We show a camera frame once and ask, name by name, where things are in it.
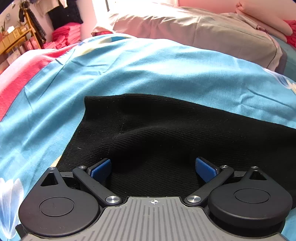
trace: metal screw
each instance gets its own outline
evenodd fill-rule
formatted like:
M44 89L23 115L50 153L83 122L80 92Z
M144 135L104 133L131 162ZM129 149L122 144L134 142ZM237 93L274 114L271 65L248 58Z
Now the metal screw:
M117 203L119 201L120 201L120 197L117 197L117 196L106 197L106 202L108 203Z
M200 202L201 200L202 200L201 197L195 196L195 195L187 197L187 201L191 203L197 203L197 202Z

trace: black corduroy garment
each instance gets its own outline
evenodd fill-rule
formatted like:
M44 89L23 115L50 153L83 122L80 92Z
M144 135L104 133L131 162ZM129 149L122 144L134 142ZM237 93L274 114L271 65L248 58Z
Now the black corduroy garment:
M199 187L195 158L235 170L259 166L296 200L296 130L177 99L86 97L85 114L57 167L110 158L106 187L127 196L186 197Z

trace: blue gripper pad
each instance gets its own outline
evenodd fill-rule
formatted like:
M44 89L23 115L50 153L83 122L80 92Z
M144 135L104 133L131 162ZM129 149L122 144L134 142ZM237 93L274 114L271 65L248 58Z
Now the blue gripper pad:
M217 176L216 170L199 158L195 159L195 171L206 183Z
M93 168L90 172L90 176L97 182L103 182L111 174L112 165L111 160L105 160L102 163L98 163L98 166Z

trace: gray ribbed plate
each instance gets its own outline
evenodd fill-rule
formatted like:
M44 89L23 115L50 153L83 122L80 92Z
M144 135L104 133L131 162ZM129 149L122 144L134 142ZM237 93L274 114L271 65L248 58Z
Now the gray ribbed plate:
M44 241L32 234L23 241ZM130 197L107 207L91 227L61 241L252 241L217 228L202 208L187 207L178 197ZM280 234L260 241L286 241Z

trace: pink stripe on bedsheet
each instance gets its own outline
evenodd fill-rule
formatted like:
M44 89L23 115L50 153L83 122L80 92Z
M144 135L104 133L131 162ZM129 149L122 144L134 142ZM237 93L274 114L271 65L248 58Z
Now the pink stripe on bedsheet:
M76 44L59 50L32 50L21 55L0 75L0 121L23 87L43 67L63 55Z

